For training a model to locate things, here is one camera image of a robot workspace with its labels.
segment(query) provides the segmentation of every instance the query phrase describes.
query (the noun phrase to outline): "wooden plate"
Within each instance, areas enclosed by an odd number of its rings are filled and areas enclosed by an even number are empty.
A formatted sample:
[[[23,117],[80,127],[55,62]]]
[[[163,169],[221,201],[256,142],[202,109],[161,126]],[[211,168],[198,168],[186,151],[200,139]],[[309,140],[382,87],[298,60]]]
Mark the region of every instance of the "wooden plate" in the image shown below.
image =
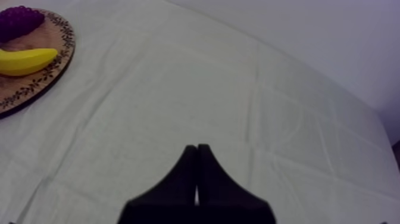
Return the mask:
[[[74,54],[75,35],[69,22],[56,13],[38,10],[45,15],[42,25],[0,47],[6,51],[55,48],[58,55],[49,66],[27,76],[0,74],[0,119],[30,105],[50,89],[67,69]]]

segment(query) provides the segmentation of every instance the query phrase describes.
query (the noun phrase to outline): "decorative border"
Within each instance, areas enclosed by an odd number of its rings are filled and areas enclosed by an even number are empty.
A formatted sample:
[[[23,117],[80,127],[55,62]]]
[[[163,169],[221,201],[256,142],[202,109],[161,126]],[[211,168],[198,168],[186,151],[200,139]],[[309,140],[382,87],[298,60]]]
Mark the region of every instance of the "decorative border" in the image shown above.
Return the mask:
[[[59,15],[45,11],[39,10],[41,13],[45,14],[45,16],[49,19],[51,23],[55,26],[60,27],[60,32],[62,33],[62,40],[64,41],[63,50],[60,50],[58,55],[54,58],[53,62],[50,63],[44,70],[42,71],[42,77],[39,79],[32,79],[32,82],[29,84],[29,87],[21,87],[19,91],[16,91],[12,96],[5,97],[2,101],[0,101],[0,107],[6,109],[9,106],[14,105],[15,101],[20,100],[22,97],[28,96],[28,94],[34,94],[35,90],[40,87],[41,83],[47,83],[48,80],[54,79],[54,71],[60,70],[60,65],[63,62],[63,59],[71,56],[75,47],[74,40],[74,32],[68,21],[60,17]]]

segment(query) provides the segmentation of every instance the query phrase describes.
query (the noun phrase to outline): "floral pattern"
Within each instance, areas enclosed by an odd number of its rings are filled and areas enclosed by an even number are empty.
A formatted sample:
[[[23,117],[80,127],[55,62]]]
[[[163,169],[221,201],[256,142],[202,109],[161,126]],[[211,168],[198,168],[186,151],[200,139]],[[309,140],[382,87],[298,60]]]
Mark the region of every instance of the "floral pattern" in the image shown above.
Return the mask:
[[[29,98],[29,95],[34,95],[37,92],[42,90],[42,85],[47,85],[53,81],[54,71],[61,70],[61,64],[65,57],[69,57],[70,54],[74,51],[75,47],[75,38],[74,32],[70,26],[70,24],[61,18],[60,16],[56,15],[55,13],[49,11],[42,11],[46,15],[46,18],[60,28],[60,32],[62,33],[62,40],[63,40],[63,50],[60,50],[58,55],[55,57],[53,62],[49,64],[44,71],[42,72],[42,77],[38,79],[33,79],[32,82],[26,86],[21,87],[17,90],[12,96],[5,97],[0,101],[0,108],[3,110],[6,108],[13,108],[15,106],[16,101],[19,101],[21,98]]]

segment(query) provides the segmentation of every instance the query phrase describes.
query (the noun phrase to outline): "purple grapes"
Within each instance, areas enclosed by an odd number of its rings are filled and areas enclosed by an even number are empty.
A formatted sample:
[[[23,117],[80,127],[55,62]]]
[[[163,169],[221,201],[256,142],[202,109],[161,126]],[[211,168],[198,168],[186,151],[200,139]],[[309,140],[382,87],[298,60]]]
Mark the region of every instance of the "purple grapes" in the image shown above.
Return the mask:
[[[0,43],[27,35],[38,28],[45,16],[25,6],[12,7],[0,12]]]

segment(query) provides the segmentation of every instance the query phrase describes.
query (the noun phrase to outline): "yellow banana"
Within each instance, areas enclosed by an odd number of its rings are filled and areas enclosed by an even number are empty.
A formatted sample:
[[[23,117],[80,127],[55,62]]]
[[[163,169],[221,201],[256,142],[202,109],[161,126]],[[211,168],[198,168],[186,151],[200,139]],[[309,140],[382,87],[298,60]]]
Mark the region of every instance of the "yellow banana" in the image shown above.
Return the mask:
[[[3,51],[0,49],[0,74],[24,76],[44,69],[57,56],[57,50],[38,48],[25,51]]]

